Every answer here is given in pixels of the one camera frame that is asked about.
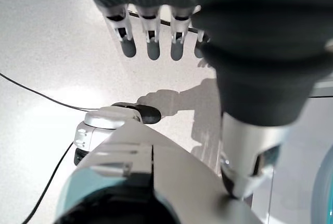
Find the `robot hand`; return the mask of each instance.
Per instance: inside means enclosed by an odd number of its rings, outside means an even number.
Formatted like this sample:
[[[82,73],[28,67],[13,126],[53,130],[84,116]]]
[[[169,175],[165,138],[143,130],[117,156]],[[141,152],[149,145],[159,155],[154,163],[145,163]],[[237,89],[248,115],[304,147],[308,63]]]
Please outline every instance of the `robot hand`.
[[[270,174],[314,83],[332,71],[325,44],[333,35],[333,0],[94,1],[127,57],[136,53],[129,3],[137,7],[152,60],[160,54],[161,5],[171,6],[174,60],[192,21],[199,30],[195,53],[216,69],[224,109],[223,182],[236,198],[251,194]]]

